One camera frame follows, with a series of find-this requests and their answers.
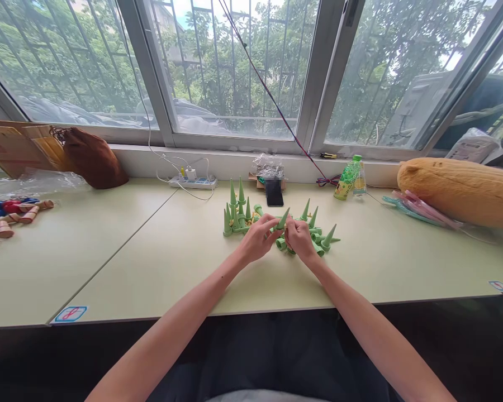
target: smartphone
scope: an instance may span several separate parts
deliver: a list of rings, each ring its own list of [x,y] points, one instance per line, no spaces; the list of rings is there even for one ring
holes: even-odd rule
[[[264,179],[264,187],[267,195],[267,205],[269,207],[282,207],[281,179]]]

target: power strip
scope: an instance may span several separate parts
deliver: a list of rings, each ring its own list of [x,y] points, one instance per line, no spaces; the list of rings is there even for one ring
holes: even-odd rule
[[[174,176],[169,181],[170,187],[180,187],[179,184],[184,188],[198,188],[203,190],[210,190],[212,187],[218,187],[218,179],[216,179],[214,176],[211,176],[211,181],[209,182],[207,178],[197,178],[196,180],[188,180],[188,178],[185,177],[184,180],[179,181],[179,176]]]

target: window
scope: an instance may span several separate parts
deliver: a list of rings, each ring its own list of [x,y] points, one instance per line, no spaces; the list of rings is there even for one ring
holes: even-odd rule
[[[0,0],[0,105],[115,142],[425,156],[503,138],[503,0]]]
[[[295,131],[318,0],[232,0],[227,5]],[[176,132],[292,140],[218,0],[151,0],[149,6]]]
[[[125,37],[113,1],[0,0],[0,80],[35,122],[145,128]]]

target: plush toy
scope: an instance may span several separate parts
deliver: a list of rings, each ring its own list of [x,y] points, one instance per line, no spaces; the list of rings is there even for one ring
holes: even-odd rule
[[[503,169],[417,158],[401,163],[397,182],[451,218],[503,229]]]

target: person's lap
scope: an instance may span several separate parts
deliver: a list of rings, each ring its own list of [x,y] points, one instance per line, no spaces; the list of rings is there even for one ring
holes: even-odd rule
[[[348,351],[341,346],[338,317],[336,310],[224,317],[205,361],[175,364],[149,400],[203,402],[269,389],[332,402],[390,401],[388,383],[357,342],[347,342]]]

